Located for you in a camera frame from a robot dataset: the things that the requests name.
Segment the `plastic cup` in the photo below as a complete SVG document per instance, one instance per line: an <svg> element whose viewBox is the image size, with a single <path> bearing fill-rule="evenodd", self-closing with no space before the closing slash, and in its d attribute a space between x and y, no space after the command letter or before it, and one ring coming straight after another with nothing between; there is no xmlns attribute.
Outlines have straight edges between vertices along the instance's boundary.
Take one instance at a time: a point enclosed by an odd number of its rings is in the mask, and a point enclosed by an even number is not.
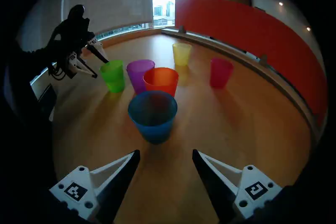
<svg viewBox="0 0 336 224"><path fill-rule="evenodd" d="M113 60L102 65L99 69L110 92L121 92L125 88L125 80L123 77L123 62L121 60Z"/></svg>
<svg viewBox="0 0 336 224"><path fill-rule="evenodd" d="M143 92L131 100L128 108L129 117L141 135L152 144L169 138L176 112L175 99L162 91Z"/></svg>
<svg viewBox="0 0 336 224"><path fill-rule="evenodd" d="M184 43L173 44L173 54L175 65L187 66L190 58L192 46Z"/></svg>
<svg viewBox="0 0 336 224"><path fill-rule="evenodd" d="M149 59L133 61L127 65L126 71L136 94L146 91L143 77L145 72L154 67L155 63Z"/></svg>
<svg viewBox="0 0 336 224"><path fill-rule="evenodd" d="M223 58L213 58L211 60L210 86L213 88L223 88L226 86L234 66L231 62Z"/></svg>
<svg viewBox="0 0 336 224"><path fill-rule="evenodd" d="M179 74L170 68L158 67L145 72L144 84L147 91L159 90L175 96Z"/></svg>

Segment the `purple cup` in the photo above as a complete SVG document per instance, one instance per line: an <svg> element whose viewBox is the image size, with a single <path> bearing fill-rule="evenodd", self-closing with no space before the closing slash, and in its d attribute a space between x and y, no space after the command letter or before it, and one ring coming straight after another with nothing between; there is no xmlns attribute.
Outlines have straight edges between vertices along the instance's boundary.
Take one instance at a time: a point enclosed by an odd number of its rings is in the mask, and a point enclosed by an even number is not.
<svg viewBox="0 0 336 224"><path fill-rule="evenodd" d="M145 72L154 67L155 63L149 59L136 60L127 65L126 71L137 95L146 91L143 77Z"/></svg>

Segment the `pink cup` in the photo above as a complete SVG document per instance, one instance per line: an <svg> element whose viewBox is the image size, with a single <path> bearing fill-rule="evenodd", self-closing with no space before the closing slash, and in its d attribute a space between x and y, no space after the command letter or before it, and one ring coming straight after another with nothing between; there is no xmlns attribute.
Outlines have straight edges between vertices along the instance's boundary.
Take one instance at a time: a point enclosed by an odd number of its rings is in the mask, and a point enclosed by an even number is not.
<svg viewBox="0 0 336 224"><path fill-rule="evenodd" d="M137 95L146 91L143 77L145 72L153 69L154 67L155 63L149 59L133 61L127 65L126 71Z"/></svg>
<svg viewBox="0 0 336 224"><path fill-rule="evenodd" d="M211 60L210 86L213 88L223 88L226 86L234 66L230 61L223 58L213 58Z"/></svg>

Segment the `blue cup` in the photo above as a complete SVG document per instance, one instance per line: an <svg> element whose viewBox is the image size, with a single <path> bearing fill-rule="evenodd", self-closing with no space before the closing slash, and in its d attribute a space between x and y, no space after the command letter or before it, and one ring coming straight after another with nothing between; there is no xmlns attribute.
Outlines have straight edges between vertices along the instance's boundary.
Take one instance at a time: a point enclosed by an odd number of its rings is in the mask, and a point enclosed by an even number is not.
<svg viewBox="0 0 336 224"><path fill-rule="evenodd" d="M177 103L163 91L146 91L135 96L128 108L129 117L145 140L160 144L169 138Z"/></svg>

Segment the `red cup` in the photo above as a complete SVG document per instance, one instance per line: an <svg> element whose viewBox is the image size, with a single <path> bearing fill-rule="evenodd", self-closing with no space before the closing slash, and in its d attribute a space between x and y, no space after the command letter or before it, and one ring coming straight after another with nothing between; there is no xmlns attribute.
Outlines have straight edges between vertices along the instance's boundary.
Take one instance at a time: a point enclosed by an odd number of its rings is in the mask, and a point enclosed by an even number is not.
<svg viewBox="0 0 336 224"><path fill-rule="evenodd" d="M213 88L223 88L230 78L234 66L231 62L223 58L213 58L211 60L210 86Z"/></svg>
<svg viewBox="0 0 336 224"><path fill-rule="evenodd" d="M158 67L144 74L144 84L147 91L160 90L175 96L179 74L170 68Z"/></svg>

